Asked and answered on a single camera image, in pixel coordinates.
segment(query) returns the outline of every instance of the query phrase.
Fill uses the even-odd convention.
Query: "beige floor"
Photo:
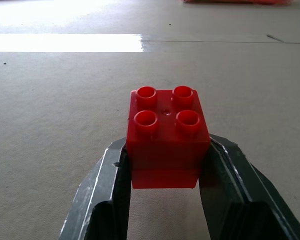
[[[44,52],[47,42],[31,40],[18,52],[20,35],[0,35],[0,240],[58,238],[78,185],[125,136],[130,91],[143,85],[196,89],[209,131],[238,143],[300,221],[300,0],[0,1],[0,34],[51,33],[91,34],[99,48],[67,35],[88,50]],[[141,41],[115,35],[102,52],[98,39],[112,35],[97,34]],[[209,239],[198,188],[133,190],[128,239]]]

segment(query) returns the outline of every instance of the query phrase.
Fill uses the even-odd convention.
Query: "red lego brick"
[[[126,150],[133,188],[194,188],[209,145],[197,91],[131,92]]]

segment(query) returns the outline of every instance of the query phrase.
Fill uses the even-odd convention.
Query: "black plastic part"
[[[211,240],[300,240],[300,223],[235,143],[215,135],[199,179]]]
[[[272,183],[235,143],[210,137],[199,187],[211,240],[300,240],[300,223]],[[59,240],[127,239],[131,174],[125,141],[113,142],[83,180]]]
[[[113,142],[83,180],[59,240],[127,239],[131,176],[125,142]]]

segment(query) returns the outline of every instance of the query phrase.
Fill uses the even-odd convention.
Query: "lego stud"
[[[151,86],[140,87],[136,92],[136,101],[145,108],[154,107],[157,104],[157,91]]]
[[[159,126],[158,117],[153,111],[138,112],[133,118],[136,130],[141,134],[152,135]]]
[[[172,101],[180,108],[191,107],[194,101],[194,92],[188,86],[177,86],[172,90]]]
[[[193,135],[200,129],[199,114],[192,110],[183,110],[176,115],[176,127],[182,133]]]

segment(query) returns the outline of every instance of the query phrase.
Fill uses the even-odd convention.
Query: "red plastic block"
[[[194,188],[209,145],[197,91],[131,92],[126,149],[133,188]]]
[[[190,2],[209,2],[209,0],[183,0],[185,3]],[[293,2],[293,0],[215,0],[216,2],[222,3],[252,3],[252,4],[265,4],[265,5],[288,5]]]

